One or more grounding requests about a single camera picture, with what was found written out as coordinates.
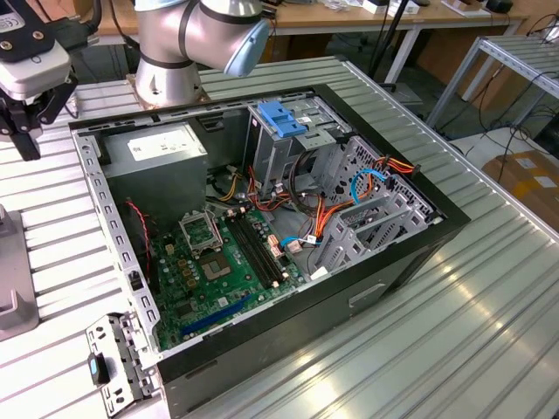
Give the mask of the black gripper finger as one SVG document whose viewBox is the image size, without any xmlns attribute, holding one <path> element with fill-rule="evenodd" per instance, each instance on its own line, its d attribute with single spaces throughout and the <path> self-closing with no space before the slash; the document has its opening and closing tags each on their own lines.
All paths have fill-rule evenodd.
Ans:
<svg viewBox="0 0 559 419">
<path fill-rule="evenodd" d="M 56 120 L 77 84 L 76 76 L 68 76 L 61 85 L 39 94 L 32 101 L 29 105 L 29 113 L 33 130 L 39 134 L 43 125 L 52 124 Z"/>
<path fill-rule="evenodd" d="M 1 98 L 1 134 L 15 146 L 23 159 L 31 158 L 31 137 L 24 103 L 12 98 Z"/>
</svg>

